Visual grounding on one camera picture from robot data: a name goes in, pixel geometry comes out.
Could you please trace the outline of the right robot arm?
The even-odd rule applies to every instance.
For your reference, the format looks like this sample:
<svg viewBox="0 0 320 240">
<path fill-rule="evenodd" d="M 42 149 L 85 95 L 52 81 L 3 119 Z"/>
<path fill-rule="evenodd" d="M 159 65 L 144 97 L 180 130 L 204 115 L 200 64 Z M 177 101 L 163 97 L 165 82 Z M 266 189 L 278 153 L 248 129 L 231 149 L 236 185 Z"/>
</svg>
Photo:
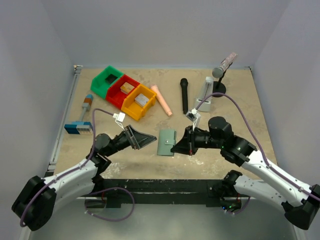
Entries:
<svg viewBox="0 0 320 240">
<path fill-rule="evenodd" d="M 284 213 L 285 218 L 297 228 L 308 230 L 320 209 L 320 186 L 309 185 L 293 177 L 268 160 L 262 150 L 248 140 L 234 134 L 232 126 L 223 117 L 212 117 L 208 130 L 188 126 L 182 139 L 171 152 L 195 155 L 198 149 L 219 149 L 221 156 L 254 175 L 251 180 L 240 173 L 225 177 L 223 192 L 236 193 L 268 203 Z"/>
</svg>

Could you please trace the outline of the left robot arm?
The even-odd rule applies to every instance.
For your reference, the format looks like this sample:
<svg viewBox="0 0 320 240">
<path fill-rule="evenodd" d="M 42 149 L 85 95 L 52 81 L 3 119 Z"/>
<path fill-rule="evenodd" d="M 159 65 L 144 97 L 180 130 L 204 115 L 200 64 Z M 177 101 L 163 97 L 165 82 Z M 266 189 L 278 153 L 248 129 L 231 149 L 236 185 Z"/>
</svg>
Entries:
<svg viewBox="0 0 320 240">
<path fill-rule="evenodd" d="M 156 140 L 156 136 L 139 132 L 131 125 L 114 138 L 106 133 L 98 134 L 89 155 L 78 164 L 49 177 L 36 175 L 26 182 L 11 207 L 20 218 L 20 226 L 37 231 L 55 211 L 74 199 L 100 195 L 104 184 L 98 178 L 111 164 L 109 156 L 128 147 L 140 150 Z"/>
</svg>

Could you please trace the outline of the sage green card holder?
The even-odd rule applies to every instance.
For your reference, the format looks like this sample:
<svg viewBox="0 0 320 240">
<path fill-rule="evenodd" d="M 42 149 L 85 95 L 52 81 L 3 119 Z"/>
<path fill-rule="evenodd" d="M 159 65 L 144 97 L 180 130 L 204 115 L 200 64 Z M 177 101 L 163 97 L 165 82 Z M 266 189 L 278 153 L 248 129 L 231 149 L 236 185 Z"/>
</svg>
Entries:
<svg viewBox="0 0 320 240">
<path fill-rule="evenodd" d="M 173 157 L 172 147 L 176 144 L 177 132 L 174 129 L 161 129 L 159 131 L 157 155 L 165 157 Z"/>
</svg>

